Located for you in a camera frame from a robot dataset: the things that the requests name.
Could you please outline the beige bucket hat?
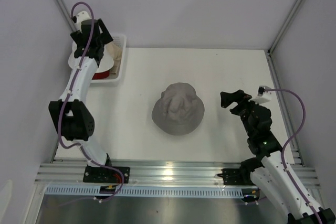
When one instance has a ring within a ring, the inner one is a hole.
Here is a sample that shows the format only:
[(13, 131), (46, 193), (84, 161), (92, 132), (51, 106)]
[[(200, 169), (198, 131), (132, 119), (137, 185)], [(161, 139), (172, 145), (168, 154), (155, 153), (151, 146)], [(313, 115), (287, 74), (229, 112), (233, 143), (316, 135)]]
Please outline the beige bucket hat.
[(114, 42), (110, 42), (105, 45), (105, 50), (113, 57), (114, 66), (109, 70), (110, 75), (116, 76), (121, 65), (122, 48), (116, 45)]

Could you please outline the red bucket hat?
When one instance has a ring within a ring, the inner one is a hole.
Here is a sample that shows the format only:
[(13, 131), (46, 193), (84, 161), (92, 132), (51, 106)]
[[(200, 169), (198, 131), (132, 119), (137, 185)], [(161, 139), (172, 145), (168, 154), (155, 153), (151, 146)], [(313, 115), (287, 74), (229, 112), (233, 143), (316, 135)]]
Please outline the red bucket hat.
[(110, 71), (107, 70), (107, 71), (104, 71), (104, 72), (96, 72), (92, 79), (93, 80), (101, 80), (101, 79), (106, 79), (107, 77), (110, 76)]

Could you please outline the grey bucket hat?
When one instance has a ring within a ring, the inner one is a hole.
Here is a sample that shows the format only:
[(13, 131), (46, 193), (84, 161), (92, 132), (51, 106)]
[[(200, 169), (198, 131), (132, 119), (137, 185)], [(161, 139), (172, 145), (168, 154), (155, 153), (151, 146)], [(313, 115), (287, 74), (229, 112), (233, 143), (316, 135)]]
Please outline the grey bucket hat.
[(163, 132), (182, 136), (200, 125), (205, 113), (203, 101), (189, 83), (173, 83), (161, 93), (152, 110), (152, 120)]

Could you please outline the white bucket hat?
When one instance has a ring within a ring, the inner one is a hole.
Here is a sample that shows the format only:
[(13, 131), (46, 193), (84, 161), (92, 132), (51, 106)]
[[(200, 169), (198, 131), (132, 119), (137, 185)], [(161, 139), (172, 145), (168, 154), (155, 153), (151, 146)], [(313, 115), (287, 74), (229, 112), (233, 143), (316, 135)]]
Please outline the white bucket hat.
[[(71, 69), (74, 68), (75, 65), (75, 58), (74, 53), (72, 52), (69, 59), (68, 59), (68, 65)], [(99, 67), (96, 71), (96, 73), (102, 73), (110, 70), (114, 66), (114, 59), (113, 57), (107, 52), (107, 50), (104, 50), (103, 57), (100, 61)]]

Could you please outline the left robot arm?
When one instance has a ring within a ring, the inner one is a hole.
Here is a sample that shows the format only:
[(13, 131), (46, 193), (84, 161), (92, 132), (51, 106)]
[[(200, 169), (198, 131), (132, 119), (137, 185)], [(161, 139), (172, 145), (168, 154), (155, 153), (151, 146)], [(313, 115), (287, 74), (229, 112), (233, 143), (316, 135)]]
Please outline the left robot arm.
[(60, 146), (66, 150), (78, 147), (88, 165), (97, 167), (95, 176), (105, 183), (113, 178), (113, 168), (108, 166), (109, 155), (93, 138), (95, 121), (86, 107), (86, 97), (104, 47), (113, 39), (101, 19), (84, 20), (80, 27), (71, 33), (76, 49), (70, 79), (60, 98), (50, 102), (48, 110)]

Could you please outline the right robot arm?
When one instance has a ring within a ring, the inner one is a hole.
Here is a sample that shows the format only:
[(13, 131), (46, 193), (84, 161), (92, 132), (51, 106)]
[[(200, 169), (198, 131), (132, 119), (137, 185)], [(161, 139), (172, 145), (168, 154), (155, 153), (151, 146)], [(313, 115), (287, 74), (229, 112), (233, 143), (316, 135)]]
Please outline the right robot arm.
[(219, 176), (225, 184), (232, 181), (257, 186), (287, 223), (335, 223), (334, 212), (314, 199), (285, 159), (287, 144), (281, 145), (271, 131), (271, 111), (262, 104), (270, 101), (272, 91), (261, 86), (255, 98), (243, 90), (220, 93), (222, 108), (236, 103), (230, 112), (240, 117), (254, 157), (241, 162), (236, 174), (223, 169)]

